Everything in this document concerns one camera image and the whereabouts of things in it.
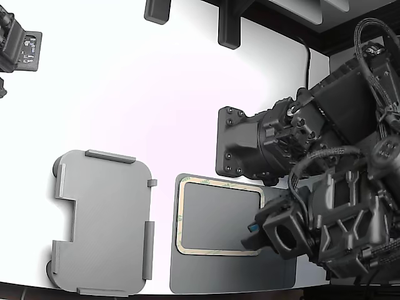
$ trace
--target black connector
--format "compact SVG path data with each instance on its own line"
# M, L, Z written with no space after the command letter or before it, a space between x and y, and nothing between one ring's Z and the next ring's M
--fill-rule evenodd
M25 31L14 14L0 6L0 72L37 71L42 33ZM6 95L0 82L0 98Z

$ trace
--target metal frame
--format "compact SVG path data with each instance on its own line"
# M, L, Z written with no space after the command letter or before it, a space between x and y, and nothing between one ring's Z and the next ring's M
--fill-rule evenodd
M318 33L307 26L255 0L202 0L219 7L218 43L230 49L240 46L241 17L276 31L287 38L301 38L311 49L326 56L340 53L354 46L353 34L357 23L364 18L378 18L400 34L400 1L392 2L332 29ZM145 19L165 24L169 19L171 0L147 0ZM382 33L371 28L363 39L371 40Z
M218 181L197 177L184 177L179 183L179 193L177 197L177 233L176 233L176 247L182 254L188 255L216 255L216 256L257 256L260 251L237 251L237 250L205 250L205 249L189 249L182 246L182 231L183 231L183 204L184 204L184 189L187 183L203 184L207 186L216 186L219 188L239 189L242 191L256 192L260 195L260 207L265 205L265 195L263 189L257 186L248 186L239 183L230 183L226 181Z

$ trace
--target gray plastic tray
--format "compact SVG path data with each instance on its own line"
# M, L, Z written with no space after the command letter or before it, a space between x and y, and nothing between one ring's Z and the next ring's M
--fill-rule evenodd
M85 295L128 297L151 279L156 180L133 157L71 151L53 167L56 198L74 201L72 241L53 241L49 279Z

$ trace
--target dark gray pad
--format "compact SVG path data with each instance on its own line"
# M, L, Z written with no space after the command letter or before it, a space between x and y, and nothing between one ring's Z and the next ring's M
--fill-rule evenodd
M54 164L56 198L74 201L72 241L53 241L49 279L65 291L128 297L151 279L151 178L133 157L71 151Z
M186 177L218 180L182 174L176 180L174 229L172 234L171 291L175 294L243 293L288 289L294 286L296 259L282 260L272 250L257 256L205 256L182 254L176 246L179 184ZM260 187L266 201L281 189ZM255 192L188 183L184 189L182 245L192 249L243 251L240 240L258 211Z

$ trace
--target gray plastic clip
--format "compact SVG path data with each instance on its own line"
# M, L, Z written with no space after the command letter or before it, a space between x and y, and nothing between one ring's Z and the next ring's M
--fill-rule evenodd
M108 161L116 161L118 163L124 163L124 164L133 164L136 161L135 157L101 152L96 150L87 150L85 152L85 156L89 156L90 158L105 159Z
M150 179L147 181L147 186L149 188L153 188L154 186L157 186L157 179Z
M153 276L153 245L154 222L146 221L144 225L143 279L151 280Z

